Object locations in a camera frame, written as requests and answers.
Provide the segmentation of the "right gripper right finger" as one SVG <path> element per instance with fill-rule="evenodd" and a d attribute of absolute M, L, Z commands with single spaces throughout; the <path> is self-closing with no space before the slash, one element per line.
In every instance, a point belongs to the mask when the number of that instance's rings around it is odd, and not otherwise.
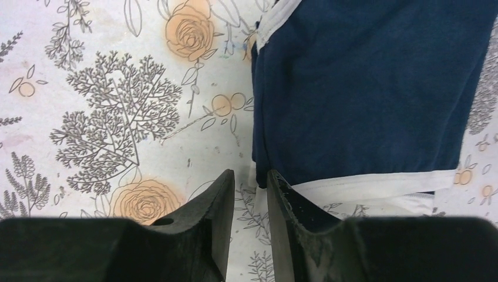
<path fill-rule="evenodd" d="M 496 281 L 497 228 L 478 217 L 341 220 L 267 175 L 276 281 Z"/>

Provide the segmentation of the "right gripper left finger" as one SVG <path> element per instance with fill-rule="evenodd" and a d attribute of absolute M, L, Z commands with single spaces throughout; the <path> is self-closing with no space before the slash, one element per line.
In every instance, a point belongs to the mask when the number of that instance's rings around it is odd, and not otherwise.
<path fill-rule="evenodd" d="M 225 281 L 235 175 L 149 226 L 130 219 L 1 221 L 2 281 Z"/>

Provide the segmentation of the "navy blue white-trimmed underwear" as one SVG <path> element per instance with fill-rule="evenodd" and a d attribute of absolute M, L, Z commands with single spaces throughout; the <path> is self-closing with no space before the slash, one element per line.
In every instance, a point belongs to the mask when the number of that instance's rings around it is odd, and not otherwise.
<path fill-rule="evenodd" d="M 429 215 L 453 184 L 496 1 L 277 1 L 252 49 L 251 175 L 318 206 Z"/>

